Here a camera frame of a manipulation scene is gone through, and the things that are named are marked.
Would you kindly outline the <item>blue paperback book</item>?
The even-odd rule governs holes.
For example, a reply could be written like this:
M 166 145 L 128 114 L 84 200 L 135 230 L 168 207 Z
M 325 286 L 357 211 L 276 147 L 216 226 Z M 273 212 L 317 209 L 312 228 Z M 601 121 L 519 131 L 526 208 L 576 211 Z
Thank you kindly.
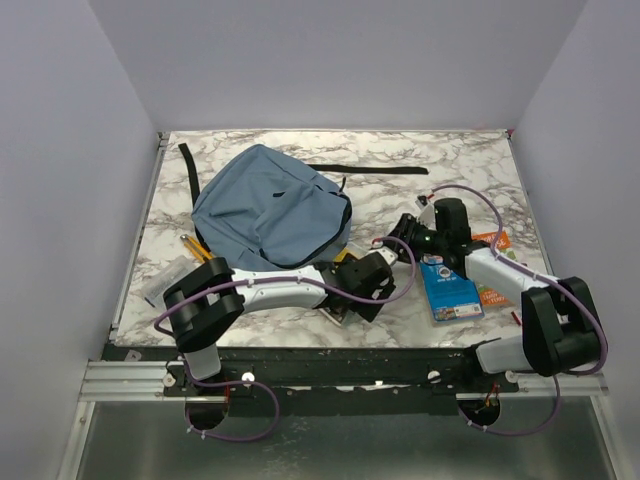
M 425 257 L 420 263 L 420 271 L 427 301 L 436 324 L 449 324 L 484 317 L 475 284 L 446 266 L 441 257 Z

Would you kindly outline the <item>blue backpack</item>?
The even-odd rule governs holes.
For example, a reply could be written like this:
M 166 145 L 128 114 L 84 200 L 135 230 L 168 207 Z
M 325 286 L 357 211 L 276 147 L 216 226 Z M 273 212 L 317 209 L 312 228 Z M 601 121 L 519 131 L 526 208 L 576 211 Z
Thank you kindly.
M 425 175 L 427 169 L 306 164 L 262 144 L 234 157 L 206 185 L 187 144 L 184 158 L 201 246 L 232 267 L 266 272 L 333 260 L 348 244 L 353 206 L 326 173 Z

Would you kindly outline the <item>yellow Brideshead Revisited book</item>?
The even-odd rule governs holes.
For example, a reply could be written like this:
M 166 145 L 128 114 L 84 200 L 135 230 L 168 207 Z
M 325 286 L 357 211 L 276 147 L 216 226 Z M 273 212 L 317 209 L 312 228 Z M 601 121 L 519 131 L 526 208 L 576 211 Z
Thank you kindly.
M 365 250 L 360 245 L 349 241 L 336 255 L 333 262 L 335 264 L 349 263 L 360 259 L 364 254 Z M 328 297 L 327 304 L 319 308 L 318 311 L 338 327 L 341 327 L 346 319 L 352 316 L 349 310 L 349 301 L 341 296 Z

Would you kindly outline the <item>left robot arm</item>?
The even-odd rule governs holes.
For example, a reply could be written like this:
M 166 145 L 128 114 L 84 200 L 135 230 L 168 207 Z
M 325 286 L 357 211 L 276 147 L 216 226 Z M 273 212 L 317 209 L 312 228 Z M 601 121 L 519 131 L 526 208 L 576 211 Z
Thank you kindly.
M 217 342 L 244 314 L 291 307 L 372 321 L 395 290 L 396 260 L 382 247 L 361 258 L 286 271 L 241 270 L 222 257 L 207 261 L 163 294 L 171 335 L 189 368 L 188 384 L 201 395 L 220 387 Z

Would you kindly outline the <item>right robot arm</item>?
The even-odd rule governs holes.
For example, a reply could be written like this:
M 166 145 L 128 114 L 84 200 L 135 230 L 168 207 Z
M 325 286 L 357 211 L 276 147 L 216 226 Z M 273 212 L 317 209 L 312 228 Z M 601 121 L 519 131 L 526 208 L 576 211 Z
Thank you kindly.
M 586 282 L 558 279 L 530 270 L 472 236 L 467 209 L 458 198 L 435 202 L 435 227 L 404 213 L 389 236 L 404 263 L 437 256 L 458 276 L 489 287 L 521 310 L 521 334 L 468 348 L 472 360 L 460 367 L 460 379 L 480 392 L 506 371 L 588 375 L 601 368 L 608 344 Z

